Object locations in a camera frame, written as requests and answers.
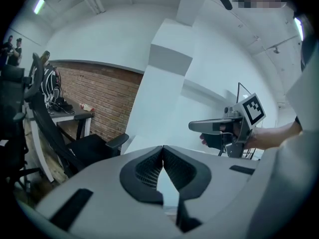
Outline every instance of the backpack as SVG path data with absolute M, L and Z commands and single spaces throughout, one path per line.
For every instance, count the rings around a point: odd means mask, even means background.
M 57 98 L 63 97 L 61 77 L 56 67 L 51 65 L 44 67 L 44 76 L 40 90 L 44 94 L 44 102 L 47 108 L 56 103 Z

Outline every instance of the chair seat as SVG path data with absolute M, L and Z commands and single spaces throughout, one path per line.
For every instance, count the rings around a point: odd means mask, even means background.
M 106 142 L 96 134 L 88 135 L 66 145 L 85 166 L 111 158 Z

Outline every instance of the floor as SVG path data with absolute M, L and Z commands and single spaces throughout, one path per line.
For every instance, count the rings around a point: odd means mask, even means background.
M 35 167 L 33 156 L 36 155 L 34 144 L 33 144 L 33 138 L 32 133 L 30 129 L 29 123 L 25 122 L 25 138 L 26 143 L 29 148 L 28 154 L 25 156 L 25 159 L 31 167 Z M 30 195 L 27 196 L 27 194 L 22 190 L 22 188 L 16 183 L 16 187 L 14 189 L 14 195 L 15 197 L 28 204 L 31 207 L 35 207 L 36 204 L 41 201 L 45 195 L 47 195 L 51 190 L 53 190 L 55 187 L 59 186 L 61 183 L 65 182 L 68 177 L 64 174 L 63 168 L 60 166 L 57 156 L 54 153 L 54 151 L 49 146 L 48 142 L 45 140 L 43 134 L 39 132 L 40 136 L 40 142 L 42 151 L 44 154 L 44 158 L 48 164 L 48 167 L 50 169 L 50 172 L 54 178 L 54 181 L 52 183 L 49 182 L 49 180 L 46 178 L 46 176 L 40 177 L 39 174 L 31 174 L 28 176 L 28 180 L 31 182 L 30 185 Z

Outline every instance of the white ceiling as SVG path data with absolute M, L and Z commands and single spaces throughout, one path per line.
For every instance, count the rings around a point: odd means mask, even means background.
M 52 28 L 58 29 L 92 11 L 84 0 L 45 0 L 45 6 L 39 16 Z M 130 0 L 101 0 L 107 10 L 111 6 L 130 4 Z M 133 3 L 158 4 L 178 8 L 180 0 L 133 0 Z M 28 0 L 29 6 L 35 6 L 37 0 Z M 301 40 L 293 12 L 281 9 L 257 10 L 238 8 L 227 11 L 219 0 L 206 0 L 200 15 L 219 26 L 246 49 L 259 64 L 261 72 L 273 90 L 280 107 L 289 106 L 286 92 L 301 74 L 300 48 Z M 273 52 L 273 45 L 278 46 L 279 54 Z

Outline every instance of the bottle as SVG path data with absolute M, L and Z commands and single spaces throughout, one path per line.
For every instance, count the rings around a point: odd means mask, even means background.
M 83 110 L 85 110 L 85 111 L 87 111 L 87 112 L 92 112 L 92 111 L 94 111 L 94 108 L 90 107 L 90 106 L 87 105 L 87 104 L 80 104 L 80 106 L 81 106 L 81 109 L 83 109 Z

